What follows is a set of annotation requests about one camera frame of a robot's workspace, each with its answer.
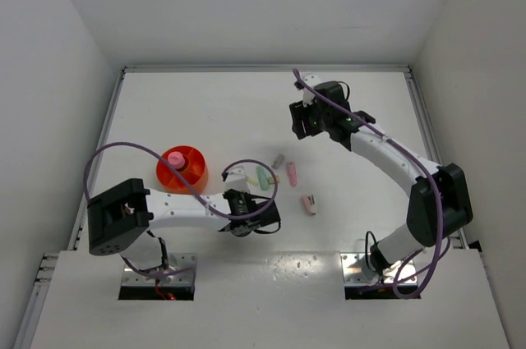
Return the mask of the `green highlighter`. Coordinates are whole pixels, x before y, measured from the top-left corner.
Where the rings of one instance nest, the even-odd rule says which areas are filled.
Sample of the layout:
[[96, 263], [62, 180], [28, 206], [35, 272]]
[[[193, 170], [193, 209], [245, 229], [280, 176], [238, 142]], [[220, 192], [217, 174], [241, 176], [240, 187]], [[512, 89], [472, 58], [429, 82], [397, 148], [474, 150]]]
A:
[[270, 182], [267, 176], [267, 171], [260, 165], [256, 166], [256, 176], [259, 187], [262, 191], [268, 191], [270, 189]]

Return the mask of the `pink correction tape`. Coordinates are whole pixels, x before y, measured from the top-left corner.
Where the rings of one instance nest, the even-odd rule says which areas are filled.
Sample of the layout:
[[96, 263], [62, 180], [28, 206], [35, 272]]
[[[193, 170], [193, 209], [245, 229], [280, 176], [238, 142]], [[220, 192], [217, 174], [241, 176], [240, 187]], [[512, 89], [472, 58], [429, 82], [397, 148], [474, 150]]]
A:
[[290, 186], [295, 187], [298, 184], [298, 175], [296, 170], [295, 162], [286, 162], [286, 171], [288, 175], [288, 181]]

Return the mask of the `pink capped glue bottle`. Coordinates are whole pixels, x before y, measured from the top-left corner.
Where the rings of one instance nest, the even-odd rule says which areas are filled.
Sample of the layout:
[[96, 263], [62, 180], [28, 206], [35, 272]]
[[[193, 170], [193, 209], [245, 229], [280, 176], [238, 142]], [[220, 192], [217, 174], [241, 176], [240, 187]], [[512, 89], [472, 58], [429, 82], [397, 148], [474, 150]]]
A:
[[178, 151], [172, 151], [168, 154], [167, 161], [176, 170], [182, 170], [187, 165], [186, 157]]

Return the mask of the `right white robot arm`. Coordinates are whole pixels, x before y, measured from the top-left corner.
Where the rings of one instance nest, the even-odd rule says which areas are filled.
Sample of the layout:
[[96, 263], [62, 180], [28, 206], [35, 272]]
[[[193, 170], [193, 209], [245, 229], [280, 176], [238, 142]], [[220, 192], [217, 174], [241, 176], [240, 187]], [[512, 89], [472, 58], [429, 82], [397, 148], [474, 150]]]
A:
[[336, 143], [379, 168], [408, 197], [405, 223], [371, 247], [369, 261], [377, 272], [445, 238], [473, 220], [464, 171], [441, 166], [389, 137], [374, 117], [352, 111], [343, 86], [328, 81], [312, 86], [299, 78], [302, 100], [291, 103], [292, 130], [301, 140], [325, 132]]

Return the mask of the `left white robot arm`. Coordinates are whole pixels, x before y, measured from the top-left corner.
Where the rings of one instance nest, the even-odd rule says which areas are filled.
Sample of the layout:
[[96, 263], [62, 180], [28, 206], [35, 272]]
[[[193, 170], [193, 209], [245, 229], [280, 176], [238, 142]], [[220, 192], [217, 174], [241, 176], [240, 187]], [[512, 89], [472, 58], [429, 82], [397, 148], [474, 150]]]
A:
[[97, 195], [87, 205], [89, 252], [120, 255], [133, 272], [165, 280], [182, 273], [170, 262], [166, 242], [154, 232], [162, 228], [205, 228], [236, 237], [268, 235], [281, 226], [275, 201], [253, 195], [238, 170], [224, 175], [224, 192], [178, 195], [126, 180]]

